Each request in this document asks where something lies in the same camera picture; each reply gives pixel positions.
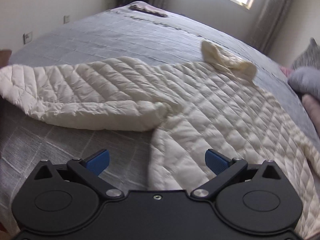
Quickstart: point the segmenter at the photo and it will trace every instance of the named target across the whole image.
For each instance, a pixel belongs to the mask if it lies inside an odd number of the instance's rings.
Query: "electrical socket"
[[[23,35],[23,44],[27,44],[29,43],[30,41],[32,41],[32,32],[30,33],[25,33]]]
[[[63,24],[66,24],[66,23],[68,23],[68,22],[70,22],[70,15],[65,15],[65,16],[63,17]]]

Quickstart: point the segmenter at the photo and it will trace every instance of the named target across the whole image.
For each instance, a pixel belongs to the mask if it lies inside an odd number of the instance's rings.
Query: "metal bolt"
[[[209,195],[209,191],[200,188],[200,189],[196,189],[193,192],[193,195],[195,195],[197,197],[206,197],[207,195]]]
[[[117,188],[113,188],[113,189],[107,190],[106,195],[108,197],[120,197],[122,195],[122,191]]]
[[[155,200],[160,200],[160,199],[162,199],[162,196],[160,196],[160,195],[154,195],[154,196],[153,196],[153,199],[155,199]]]

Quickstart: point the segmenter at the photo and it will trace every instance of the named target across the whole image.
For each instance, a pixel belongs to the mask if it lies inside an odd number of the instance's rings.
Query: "gray bedspread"
[[[160,18],[128,7],[106,11],[40,37],[13,55],[10,62],[30,66],[73,65],[119,56],[136,57],[150,65],[202,61],[200,44],[208,39],[257,65],[255,84],[275,95],[320,150],[315,128],[278,64],[227,34],[168,14],[168,18]],[[151,136],[152,131],[91,131],[52,126],[25,116],[2,100],[0,221],[10,233],[15,232],[11,202],[42,158],[54,164],[65,163],[73,156],[85,158],[107,148],[111,164],[100,177],[124,191],[146,189]]]

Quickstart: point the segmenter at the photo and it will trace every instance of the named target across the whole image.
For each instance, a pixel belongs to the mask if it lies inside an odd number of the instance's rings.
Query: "wall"
[[[254,0],[248,10],[231,0],[167,0],[165,9],[245,41],[263,1]]]
[[[293,0],[269,57],[290,66],[314,37],[320,44],[320,0]]]
[[[33,40],[63,24],[99,13],[115,5],[115,0],[0,0],[0,49],[16,52],[23,47],[23,34],[33,32]]]

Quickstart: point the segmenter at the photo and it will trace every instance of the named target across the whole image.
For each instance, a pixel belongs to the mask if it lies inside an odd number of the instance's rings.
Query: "white quilted jacket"
[[[129,58],[0,70],[0,94],[35,119],[79,129],[146,131],[151,189],[192,189],[214,174],[209,148],[249,163],[274,159],[303,201],[296,232],[320,231],[319,198],[307,160],[320,154],[275,98],[252,83],[256,67],[207,41],[204,62],[149,66]]]

